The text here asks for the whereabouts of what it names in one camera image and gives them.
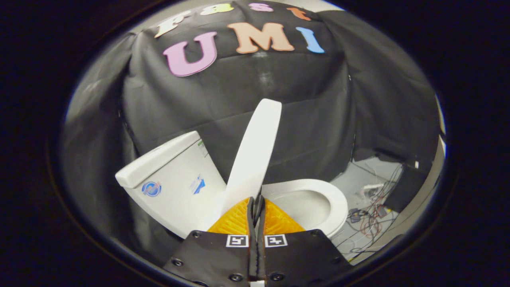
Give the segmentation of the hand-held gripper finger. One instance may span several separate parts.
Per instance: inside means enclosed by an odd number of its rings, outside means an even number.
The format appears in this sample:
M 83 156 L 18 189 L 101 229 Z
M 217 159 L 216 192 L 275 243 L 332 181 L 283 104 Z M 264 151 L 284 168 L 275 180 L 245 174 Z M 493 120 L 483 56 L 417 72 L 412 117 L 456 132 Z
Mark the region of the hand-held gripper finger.
M 252 278 L 253 198 L 235 204 L 206 231 L 193 230 L 164 270 L 204 287 L 248 287 Z
M 266 287 L 334 285 L 353 269 L 322 230 L 307 230 L 277 204 L 263 202 L 258 238 Z

